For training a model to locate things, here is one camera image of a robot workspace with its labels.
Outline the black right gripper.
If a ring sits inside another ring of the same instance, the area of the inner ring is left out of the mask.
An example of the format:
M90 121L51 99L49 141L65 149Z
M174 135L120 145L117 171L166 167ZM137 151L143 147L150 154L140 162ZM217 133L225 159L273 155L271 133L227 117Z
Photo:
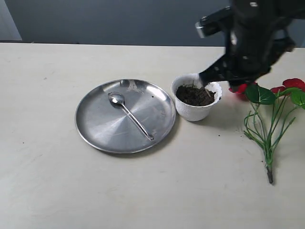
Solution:
M290 0L233 0L233 23L225 56L200 72L203 85L252 83L268 74L285 52L295 48L287 27L295 17Z

